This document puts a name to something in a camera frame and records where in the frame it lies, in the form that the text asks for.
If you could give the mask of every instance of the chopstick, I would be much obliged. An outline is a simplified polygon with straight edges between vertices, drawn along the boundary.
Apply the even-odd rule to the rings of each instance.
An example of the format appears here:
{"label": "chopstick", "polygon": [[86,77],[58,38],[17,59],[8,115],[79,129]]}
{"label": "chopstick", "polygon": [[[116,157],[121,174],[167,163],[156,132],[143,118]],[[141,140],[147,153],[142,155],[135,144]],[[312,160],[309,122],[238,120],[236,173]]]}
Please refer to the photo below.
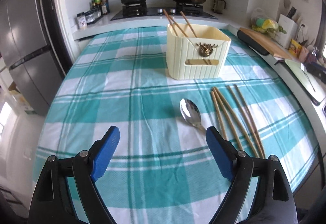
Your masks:
{"label": "chopstick", "polygon": [[188,38],[188,35],[183,31],[183,29],[181,29],[181,27],[179,26],[179,24],[170,16],[170,19],[173,21],[173,23],[179,28],[179,30],[183,33],[183,35]]}
{"label": "chopstick", "polygon": [[214,106],[216,109],[216,113],[217,113],[217,119],[218,119],[218,122],[219,122],[221,130],[222,130],[222,137],[224,140],[227,140],[228,138],[226,136],[225,127],[224,127],[223,119],[221,116],[220,108],[218,107],[218,103],[217,103],[217,100],[216,100],[216,97],[215,97],[215,94],[213,91],[211,91],[211,98],[213,100],[213,103],[214,103]]}
{"label": "chopstick", "polygon": [[241,123],[240,120],[238,119],[237,115],[236,115],[235,112],[233,111],[233,109],[232,109],[232,107],[230,106],[230,104],[228,103],[228,101],[224,98],[223,94],[222,94],[222,93],[221,93],[221,92],[220,92],[216,87],[214,87],[213,89],[216,90],[216,92],[218,93],[218,95],[221,97],[223,103],[226,105],[226,107],[228,108],[228,110],[231,112],[231,114],[232,114],[232,116],[233,116],[235,122],[236,122],[237,125],[239,126],[239,128],[240,128],[242,134],[245,136],[246,140],[248,141],[248,144],[249,144],[249,146],[251,147],[251,149],[252,149],[254,155],[255,155],[256,157],[259,157],[259,155],[258,155],[258,153],[257,153],[257,150],[256,150],[255,146],[252,144],[252,142],[251,142],[251,140],[250,140],[250,137],[249,137],[247,131],[244,129],[242,123]]}
{"label": "chopstick", "polygon": [[256,144],[256,146],[258,147],[258,151],[259,151],[260,157],[264,159],[263,151],[261,150],[260,144],[259,144],[259,142],[258,142],[258,139],[257,139],[257,137],[256,137],[256,134],[255,134],[255,132],[254,132],[254,129],[253,129],[251,123],[249,122],[248,118],[247,118],[247,115],[245,114],[244,110],[242,109],[242,106],[240,105],[240,102],[239,102],[238,98],[235,96],[235,94],[234,94],[233,90],[231,89],[231,87],[230,87],[230,86],[226,86],[226,87],[227,87],[227,89],[229,90],[229,92],[231,93],[231,95],[233,96],[234,101],[235,101],[235,103],[237,104],[237,107],[238,107],[238,109],[240,110],[240,113],[241,113],[241,115],[242,115],[244,121],[246,122],[246,124],[247,124],[247,126],[248,126],[250,132],[252,133],[252,137],[254,138],[254,140],[255,140],[255,144]]}
{"label": "chopstick", "polygon": [[260,136],[259,136],[259,132],[258,132],[257,126],[256,126],[255,121],[254,121],[254,119],[252,117],[252,114],[251,114],[251,112],[249,110],[249,107],[248,107],[248,105],[246,103],[246,100],[244,99],[244,97],[243,97],[240,89],[238,88],[238,86],[235,84],[234,87],[237,90],[237,92],[238,92],[238,94],[240,96],[240,99],[242,100],[242,104],[244,105],[244,107],[245,107],[245,109],[247,111],[247,114],[249,116],[250,122],[252,123],[253,129],[254,129],[254,132],[255,132],[255,137],[257,138],[258,144],[259,144],[259,146],[261,148],[261,151],[263,153],[263,157],[264,157],[264,159],[266,159],[266,154],[265,154],[265,151],[264,151],[264,146],[263,146],[263,144],[261,142],[261,139],[260,139]]}
{"label": "chopstick", "polygon": [[190,22],[188,21],[188,19],[186,18],[185,14],[182,11],[180,11],[180,14],[185,19],[185,22],[187,22],[187,24],[189,25],[194,36],[197,38],[197,34],[195,33],[194,29],[192,28],[192,26],[191,26]]}
{"label": "chopstick", "polygon": [[168,15],[167,12],[166,12],[166,10],[164,9],[163,12],[164,12],[164,14],[165,14],[167,20],[169,21],[169,23],[170,23],[170,25],[171,25],[171,27],[172,27],[172,29],[173,29],[175,35],[176,35],[177,37],[179,37],[179,35],[177,34],[177,31],[175,30],[175,27],[174,27],[173,24],[172,24],[172,21],[170,20],[169,15]]}
{"label": "chopstick", "polygon": [[216,97],[218,103],[219,103],[219,104],[221,105],[221,107],[222,107],[222,111],[223,111],[224,114],[225,114],[226,120],[227,120],[228,123],[229,123],[229,126],[230,126],[230,128],[231,128],[232,134],[233,134],[235,140],[237,141],[237,144],[238,144],[238,146],[239,146],[239,149],[240,149],[240,150],[243,150],[243,146],[242,146],[242,144],[241,144],[241,142],[240,142],[240,139],[239,139],[239,137],[238,137],[238,135],[237,135],[237,132],[236,132],[236,130],[235,130],[235,128],[234,128],[234,125],[233,125],[233,123],[232,123],[232,121],[231,121],[231,118],[230,118],[228,112],[226,111],[226,108],[225,108],[224,104],[222,103],[219,94],[216,92],[216,88],[215,88],[215,87],[213,88],[213,93],[214,93],[214,95],[215,95],[215,97]]}

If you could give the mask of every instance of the gas stove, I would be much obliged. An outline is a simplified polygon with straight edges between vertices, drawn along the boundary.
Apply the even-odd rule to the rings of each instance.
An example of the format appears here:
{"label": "gas stove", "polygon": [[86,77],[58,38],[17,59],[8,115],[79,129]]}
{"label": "gas stove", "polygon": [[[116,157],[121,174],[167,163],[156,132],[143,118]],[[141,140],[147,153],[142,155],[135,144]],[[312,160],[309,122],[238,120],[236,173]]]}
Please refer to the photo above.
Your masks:
{"label": "gas stove", "polygon": [[172,16],[181,16],[182,11],[186,16],[209,18],[218,20],[213,15],[203,11],[201,5],[178,4],[175,7],[152,7],[148,8],[146,3],[133,6],[123,6],[123,9],[116,14],[111,21],[125,18],[143,17],[143,16],[164,16],[163,10],[166,10]]}

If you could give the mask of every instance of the stainless steel spoon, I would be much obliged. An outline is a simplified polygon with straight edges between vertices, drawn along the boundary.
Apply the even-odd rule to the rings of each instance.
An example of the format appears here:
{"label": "stainless steel spoon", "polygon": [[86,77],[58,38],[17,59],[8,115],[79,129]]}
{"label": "stainless steel spoon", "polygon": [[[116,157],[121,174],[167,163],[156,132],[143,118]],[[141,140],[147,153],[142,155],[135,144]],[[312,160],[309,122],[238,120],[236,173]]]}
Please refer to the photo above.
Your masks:
{"label": "stainless steel spoon", "polygon": [[188,99],[181,99],[180,112],[185,121],[206,133],[206,129],[202,125],[202,119],[198,107]]}

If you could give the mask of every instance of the teal plaid tablecloth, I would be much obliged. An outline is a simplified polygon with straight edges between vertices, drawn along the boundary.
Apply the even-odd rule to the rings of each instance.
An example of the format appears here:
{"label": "teal plaid tablecloth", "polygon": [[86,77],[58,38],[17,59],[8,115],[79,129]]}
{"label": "teal plaid tablecloth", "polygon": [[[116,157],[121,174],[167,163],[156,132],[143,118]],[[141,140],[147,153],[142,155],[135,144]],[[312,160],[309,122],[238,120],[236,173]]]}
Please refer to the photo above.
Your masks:
{"label": "teal plaid tablecloth", "polygon": [[[194,81],[169,77],[165,27],[95,36],[51,105],[37,148],[34,181],[49,155],[75,156],[116,125],[120,143],[105,175],[96,182],[116,222],[207,224],[229,183],[221,176],[204,135],[183,121],[179,102],[191,99],[202,113],[204,126],[219,130],[211,87],[217,86],[241,116],[225,88],[237,84],[253,113],[266,155],[281,159],[294,190],[316,155],[312,127],[278,75],[230,32],[223,32],[232,43],[221,76]],[[227,133],[237,147],[230,130]],[[241,141],[252,154],[243,137]],[[69,185],[78,216],[87,222],[73,179]],[[239,219],[248,214],[253,195],[254,186]]]}

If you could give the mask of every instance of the wooden cutting board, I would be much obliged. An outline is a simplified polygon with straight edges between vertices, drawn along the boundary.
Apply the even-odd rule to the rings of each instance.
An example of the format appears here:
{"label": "wooden cutting board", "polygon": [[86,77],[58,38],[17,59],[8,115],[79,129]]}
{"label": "wooden cutting board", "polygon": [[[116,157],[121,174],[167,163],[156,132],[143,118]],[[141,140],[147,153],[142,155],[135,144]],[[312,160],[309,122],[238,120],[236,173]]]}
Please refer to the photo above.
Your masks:
{"label": "wooden cutting board", "polygon": [[247,34],[258,44],[260,44],[272,56],[278,57],[278,58],[283,58],[283,59],[290,59],[290,60],[293,59],[293,57],[290,54],[285,52],[281,47],[279,47],[276,43],[274,43],[267,36],[265,36],[259,32],[256,32],[254,30],[250,30],[250,29],[246,29],[246,28],[240,28],[239,30],[242,31],[243,33]]}

